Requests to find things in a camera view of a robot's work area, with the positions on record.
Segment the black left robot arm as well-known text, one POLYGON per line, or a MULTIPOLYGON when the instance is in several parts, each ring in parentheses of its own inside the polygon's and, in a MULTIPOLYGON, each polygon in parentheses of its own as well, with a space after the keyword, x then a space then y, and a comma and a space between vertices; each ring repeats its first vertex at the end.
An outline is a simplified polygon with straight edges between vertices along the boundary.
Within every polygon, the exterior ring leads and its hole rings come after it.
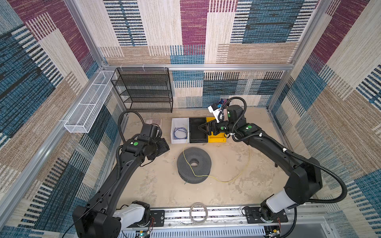
POLYGON ((131 225, 147 228, 147 234, 153 229, 148 203, 134 201, 122 209, 117 204, 137 168, 169 151, 169 145, 156 124, 143 123, 140 133, 130 139, 125 139, 122 130, 119 134, 123 144, 116 151, 115 167, 87 204, 73 211, 72 227, 79 238, 117 238, 131 225))

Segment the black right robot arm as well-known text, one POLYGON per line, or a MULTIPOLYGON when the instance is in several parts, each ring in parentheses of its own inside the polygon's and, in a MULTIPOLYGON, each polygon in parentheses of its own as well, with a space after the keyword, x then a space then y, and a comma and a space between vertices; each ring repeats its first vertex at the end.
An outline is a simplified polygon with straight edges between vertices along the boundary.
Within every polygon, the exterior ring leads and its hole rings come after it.
POLYGON ((247 103, 241 97, 232 97, 223 104, 212 104, 208 107, 215 117, 213 121, 199 126, 208 135, 223 133, 231 136, 234 142, 243 142, 257 149, 289 177, 284 188, 261 203, 261 217, 274 220, 277 213, 286 208, 296 208, 306 202, 332 204, 342 201, 348 193, 344 181, 329 169, 320 165, 313 157, 307 159, 270 137, 262 128, 254 123, 248 123, 245 118, 247 103), (243 106, 231 105, 233 100, 239 100, 243 106), (322 189, 322 172, 334 178, 341 187, 341 194, 331 199, 314 199, 313 196, 322 189))

